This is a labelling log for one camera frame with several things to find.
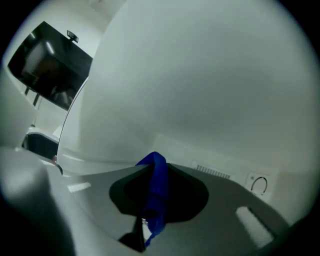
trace vent grille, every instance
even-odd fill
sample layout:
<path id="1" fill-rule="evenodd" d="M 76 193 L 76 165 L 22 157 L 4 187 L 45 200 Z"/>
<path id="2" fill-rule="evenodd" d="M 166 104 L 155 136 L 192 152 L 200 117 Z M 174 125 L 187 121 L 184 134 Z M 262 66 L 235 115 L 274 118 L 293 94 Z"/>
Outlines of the vent grille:
<path id="1" fill-rule="evenodd" d="M 223 173 L 223 172 L 220 172 L 220 171 L 217 171 L 217 170 L 210 169 L 210 168 L 202 166 L 200 164 L 197 164 L 196 166 L 194 166 L 193 169 L 198 170 L 198 171 L 203 172 L 203 173 L 206 173 L 206 174 L 213 175 L 213 176 L 218 176 L 218 177 L 221 177 L 221 178 L 225 178 L 227 180 L 230 180 L 230 177 L 231 177 L 231 175 L 229 175 L 229 174 L 226 174 L 226 173 Z"/>

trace light strip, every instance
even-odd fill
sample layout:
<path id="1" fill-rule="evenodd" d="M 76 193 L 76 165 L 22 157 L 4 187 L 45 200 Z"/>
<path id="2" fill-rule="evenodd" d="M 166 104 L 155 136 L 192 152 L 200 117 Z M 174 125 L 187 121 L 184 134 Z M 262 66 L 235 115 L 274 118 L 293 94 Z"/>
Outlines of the light strip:
<path id="1" fill-rule="evenodd" d="M 46 44 L 49 52 L 50 52 L 51 54 L 55 54 L 55 51 L 54 51 L 54 49 L 52 48 L 51 44 L 50 44 L 49 42 L 45 42 L 45 44 Z"/>
<path id="2" fill-rule="evenodd" d="M 68 190 L 71 193 L 74 193 L 74 192 L 78 192 L 78 191 L 81 191 L 81 190 L 85 190 L 85 189 L 90 188 L 90 187 L 91 187 L 91 184 L 89 182 L 85 182 L 85 183 L 80 183 L 80 184 L 69 185 L 68 186 Z"/>

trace blue cloth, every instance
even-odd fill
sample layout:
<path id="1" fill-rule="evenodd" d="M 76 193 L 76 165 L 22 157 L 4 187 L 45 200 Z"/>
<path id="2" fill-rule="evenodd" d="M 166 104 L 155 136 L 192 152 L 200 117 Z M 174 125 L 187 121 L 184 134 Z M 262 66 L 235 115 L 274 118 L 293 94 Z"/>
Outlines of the blue cloth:
<path id="1" fill-rule="evenodd" d="M 153 174 L 148 186 L 148 195 L 142 216 L 147 211 L 156 212 L 156 216 L 146 218 L 151 236 L 145 242 L 145 246 L 150 245 L 151 240 L 161 233 L 165 227 L 166 216 L 168 213 L 169 200 L 169 181 L 168 167 L 166 159 L 158 152 L 148 154 L 136 165 L 154 164 Z"/>

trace black monitor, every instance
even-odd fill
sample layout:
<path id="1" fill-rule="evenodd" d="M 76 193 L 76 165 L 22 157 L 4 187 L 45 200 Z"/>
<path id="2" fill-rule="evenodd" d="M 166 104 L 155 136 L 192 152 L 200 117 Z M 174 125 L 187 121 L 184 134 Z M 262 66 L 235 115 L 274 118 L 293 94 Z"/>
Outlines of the black monitor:
<path id="1" fill-rule="evenodd" d="M 29 89 L 68 110 L 92 60 L 71 39 L 42 22 L 19 46 L 8 67 Z"/>

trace circular button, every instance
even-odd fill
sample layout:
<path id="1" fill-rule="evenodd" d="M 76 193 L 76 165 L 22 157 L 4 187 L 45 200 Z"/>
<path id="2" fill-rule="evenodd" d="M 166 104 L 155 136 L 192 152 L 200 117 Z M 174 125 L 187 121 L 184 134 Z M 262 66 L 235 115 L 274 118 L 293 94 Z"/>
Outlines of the circular button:
<path id="1" fill-rule="evenodd" d="M 262 196 L 267 190 L 268 182 L 265 177 L 258 177 L 252 184 L 251 191 L 256 196 Z"/>

